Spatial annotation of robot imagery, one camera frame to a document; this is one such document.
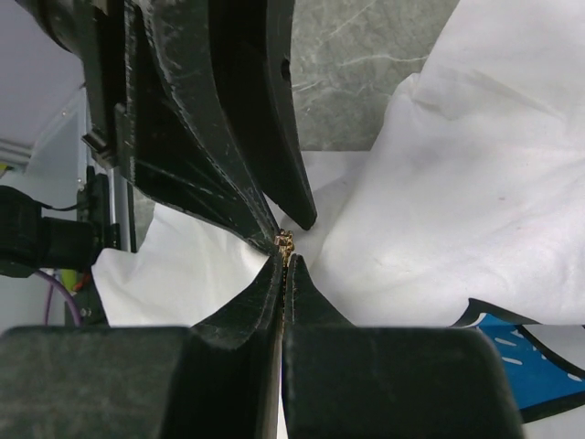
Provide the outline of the white t-shirt flower print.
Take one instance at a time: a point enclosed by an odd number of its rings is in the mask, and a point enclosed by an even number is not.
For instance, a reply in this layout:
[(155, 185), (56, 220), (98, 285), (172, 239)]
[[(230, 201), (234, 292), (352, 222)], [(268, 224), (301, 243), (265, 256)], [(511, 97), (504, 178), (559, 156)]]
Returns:
[(461, 1), (368, 153), (314, 153), (293, 230), (369, 327), (472, 327), (532, 437), (584, 435), (584, 4)]

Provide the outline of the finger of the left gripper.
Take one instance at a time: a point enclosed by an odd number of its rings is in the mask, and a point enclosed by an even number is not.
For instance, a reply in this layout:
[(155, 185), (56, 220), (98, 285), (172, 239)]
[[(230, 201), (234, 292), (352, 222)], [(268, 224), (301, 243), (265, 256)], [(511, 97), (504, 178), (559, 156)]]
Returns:
[(293, 108), (292, 1), (211, 1), (218, 96), (261, 191), (302, 229), (317, 212)]
[(124, 170), (155, 202), (274, 252), (275, 219), (218, 96), (206, 1), (123, 7)]

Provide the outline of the gold brooch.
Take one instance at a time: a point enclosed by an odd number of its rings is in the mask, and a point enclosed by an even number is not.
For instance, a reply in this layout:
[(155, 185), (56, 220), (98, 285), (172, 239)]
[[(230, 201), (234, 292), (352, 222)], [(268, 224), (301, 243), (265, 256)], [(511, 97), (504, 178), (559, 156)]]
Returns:
[(286, 288), (287, 288), (287, 276), (292, 255), (295, 251), (295, 244), (293, 241), (293, 233), (290, 230), (280, 230), (280, 234), (275, 237), (275, 245), (278, 247), (278, 252), (282, 259), (282, 277), (280, 285), (280, 305), (281, 305), (281, 322), (280, 330), (281, 334), (284, 333), (284, 322), (285, 322), (285, 302), (286, 302)]

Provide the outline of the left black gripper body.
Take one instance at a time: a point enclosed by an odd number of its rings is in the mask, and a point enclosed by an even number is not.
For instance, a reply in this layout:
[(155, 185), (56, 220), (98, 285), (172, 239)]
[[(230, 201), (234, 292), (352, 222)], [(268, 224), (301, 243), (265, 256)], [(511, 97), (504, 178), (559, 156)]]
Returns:
[(17, 3), (59, 47), (82, 65), (90, 125), (82, 140), (102, 166), (129, 164), (127, 19), (131, 1), (41, 1)]

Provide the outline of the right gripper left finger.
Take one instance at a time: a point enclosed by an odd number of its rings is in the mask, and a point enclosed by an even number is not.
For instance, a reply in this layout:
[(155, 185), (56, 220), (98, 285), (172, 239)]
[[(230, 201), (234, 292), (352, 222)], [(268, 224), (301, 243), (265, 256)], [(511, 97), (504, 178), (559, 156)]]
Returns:
[(4, 438), (273, 438), (281, 257), (193, 327), (17, 327), (1, 337)]

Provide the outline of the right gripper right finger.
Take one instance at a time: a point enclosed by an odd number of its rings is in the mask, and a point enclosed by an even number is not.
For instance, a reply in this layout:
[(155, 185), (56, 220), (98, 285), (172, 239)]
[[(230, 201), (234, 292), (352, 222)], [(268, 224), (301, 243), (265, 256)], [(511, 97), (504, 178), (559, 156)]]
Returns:
[(291, 258), (282, 403), (291, 438), (520, 438), (503, 365), (474, 329), (356, 327)]

